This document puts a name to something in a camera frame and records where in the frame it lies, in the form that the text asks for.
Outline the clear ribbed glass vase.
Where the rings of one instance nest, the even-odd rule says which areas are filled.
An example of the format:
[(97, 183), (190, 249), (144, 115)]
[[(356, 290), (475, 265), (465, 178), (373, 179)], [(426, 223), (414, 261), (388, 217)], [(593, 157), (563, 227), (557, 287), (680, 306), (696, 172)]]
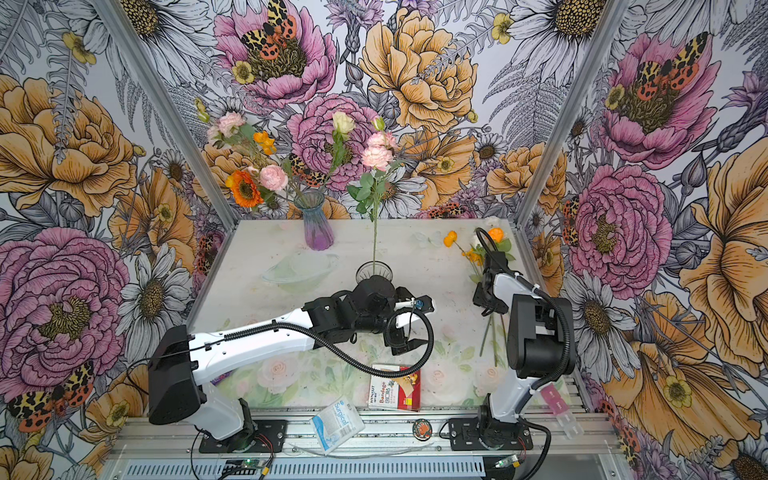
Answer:
[(372, 277), (382, 277), (385, 280), (392, 282), (393, 271), (391, 267), (385, 262), (381, 261), (367, 261), (363, 263), (356, 271), (355, 280), (357, 283), (361, 283)]

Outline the blue purple glass vase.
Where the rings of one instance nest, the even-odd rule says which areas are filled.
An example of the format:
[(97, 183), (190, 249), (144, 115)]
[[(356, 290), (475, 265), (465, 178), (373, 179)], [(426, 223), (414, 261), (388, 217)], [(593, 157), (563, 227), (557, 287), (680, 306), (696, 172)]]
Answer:
[(314, 251), (329, 249), (334, 241), (334, 234), (328, 218), (324, 214), (325, 195), (318, 189), (308, 189), (295, 199), (295, 207), (300, 211), (306, 245)]

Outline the pink carnation stem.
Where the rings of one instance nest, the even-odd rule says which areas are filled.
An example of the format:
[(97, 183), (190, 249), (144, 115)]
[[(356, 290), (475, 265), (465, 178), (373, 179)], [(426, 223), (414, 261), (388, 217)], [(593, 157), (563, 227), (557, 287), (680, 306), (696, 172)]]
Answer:
[(372, 260), (377, 261), (378, 218), (389, 176), (398, 167), (395, 160), (398, 146), (383, 118), (376, 117), (372, 124), (375, 131), (367, 139), (361, 156), (365, 172), (359, 179), (359, 185), (349, 185), (347, 190), (356, 201), (356, 212), (373, 223)]
[(228, 112), (213, 120), (207, 131), (208, 142), (216, 148), (251, 146), (254, 129), (238, 112)]

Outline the pink rose flower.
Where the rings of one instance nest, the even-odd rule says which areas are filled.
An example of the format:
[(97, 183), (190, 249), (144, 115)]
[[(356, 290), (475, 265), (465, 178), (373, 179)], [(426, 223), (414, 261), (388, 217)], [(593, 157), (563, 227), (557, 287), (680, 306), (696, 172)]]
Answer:
[(295, 201), (301, 196), (301, 188), (290, 169), (279, 165), (263, 167), (258, 174), (258, 190), (264, 201), (283, 198)]

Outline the cream white rose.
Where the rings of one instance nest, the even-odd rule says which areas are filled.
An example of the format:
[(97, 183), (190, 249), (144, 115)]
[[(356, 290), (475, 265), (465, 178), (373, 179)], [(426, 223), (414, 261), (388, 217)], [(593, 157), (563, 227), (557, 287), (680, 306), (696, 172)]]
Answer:
[(347, 157), (346, 142), (349, 139), (350, 133), (355, 129), (356, 123), (354, 119), (343, 111), (336, 111), (332, 115), (333, 130), (332, 130), (332, 144), (331, 144), (331, 164), (329, 167), (329, 175), (333, 175), (335, 171), (345, 162)]

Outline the yellow ranunculus stem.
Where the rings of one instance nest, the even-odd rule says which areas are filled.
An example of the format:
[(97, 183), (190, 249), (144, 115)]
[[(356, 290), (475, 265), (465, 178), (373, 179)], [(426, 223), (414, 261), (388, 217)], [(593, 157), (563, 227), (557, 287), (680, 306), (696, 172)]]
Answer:
[(260, 183), (261, 170), (277, 164), (274, 159), (277, 152), (275, 139), (266, 131), (237, 133), (224, 140), (233, 151), (246, 159), (245, 170), (257, 184)]

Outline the orange gerbera flower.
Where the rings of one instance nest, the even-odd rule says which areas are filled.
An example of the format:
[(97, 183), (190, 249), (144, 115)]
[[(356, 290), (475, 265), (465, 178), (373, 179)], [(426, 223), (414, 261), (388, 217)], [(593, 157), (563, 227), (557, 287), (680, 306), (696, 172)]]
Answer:
[(233, 172), (226, 181), (235, 203), (243, 208), (253, 208), (264, 203), (264, 199), (252, 179), (244, 170)]

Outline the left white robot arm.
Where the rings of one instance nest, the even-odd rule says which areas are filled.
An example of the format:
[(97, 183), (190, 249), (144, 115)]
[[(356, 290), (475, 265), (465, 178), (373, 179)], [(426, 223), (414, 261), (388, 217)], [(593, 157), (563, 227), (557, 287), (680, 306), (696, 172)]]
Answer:
[[(428, 318), (434, 309), (430, 296), (415, 296), (373, 275), (353, 290), (319, 297), (260, 323), (211, 333), (173, 327), (148, 361), (149, 421), (153, 425), (186, 422), (206, 434), (217, 449), (244, 449), (257, 437), (269, 436), (257, 427), (248, 403), (223, 395), (215, 379), (275, 356), (321, 348), (371, 376), (408, 376), (418, 372), (434, 350), (435, 332)], [(424, 351), (404, 370), (376, 369), (340, 347), (359, 334), (381, 335), (393, 355), (417, 348)]]

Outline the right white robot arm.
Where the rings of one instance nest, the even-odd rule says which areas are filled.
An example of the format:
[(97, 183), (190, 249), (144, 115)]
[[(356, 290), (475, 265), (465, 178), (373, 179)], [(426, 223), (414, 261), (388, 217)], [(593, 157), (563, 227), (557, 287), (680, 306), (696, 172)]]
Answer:
[(527, 427), (522, 414), (541, 388), (572, 373), (576, 362), (573, 306), (509, 268), (502, 252), (485, 255), (473, 303), (484, 316), (506, 314), (506, 374), (480, 408), (479, 437), (491, 448), (514, 444)]

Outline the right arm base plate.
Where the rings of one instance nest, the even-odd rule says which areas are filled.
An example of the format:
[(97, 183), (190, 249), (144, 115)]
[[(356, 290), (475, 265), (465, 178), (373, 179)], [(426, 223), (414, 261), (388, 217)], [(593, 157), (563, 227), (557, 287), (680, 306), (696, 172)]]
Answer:
[(448, 440), (453, 451), (523, 451), (533, 448), (530, 431), (520, 423), (493, 418), (450, 418)]

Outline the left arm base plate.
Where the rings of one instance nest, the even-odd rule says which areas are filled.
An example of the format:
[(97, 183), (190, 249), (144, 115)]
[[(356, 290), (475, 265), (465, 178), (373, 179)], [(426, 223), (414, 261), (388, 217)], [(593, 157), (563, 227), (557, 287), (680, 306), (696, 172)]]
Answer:
[(226, 440), (203, 439), (198, 451), (201, 454), (280, 453), (287, 427), (285, 420), (257, 419), (250, 427)]

